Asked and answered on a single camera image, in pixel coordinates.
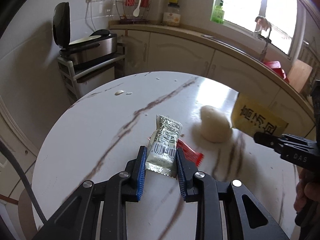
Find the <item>person's right hand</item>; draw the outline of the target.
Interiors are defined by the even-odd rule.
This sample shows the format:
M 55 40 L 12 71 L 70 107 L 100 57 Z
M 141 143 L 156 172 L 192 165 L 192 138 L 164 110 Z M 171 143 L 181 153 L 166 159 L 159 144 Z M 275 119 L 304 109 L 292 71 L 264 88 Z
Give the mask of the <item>person's right hand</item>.
M 295 211 L 302 211 L 308 199 L 319 202 L 319 177 L 303 168 L 296 186 L 296 200 L 293 205 Z

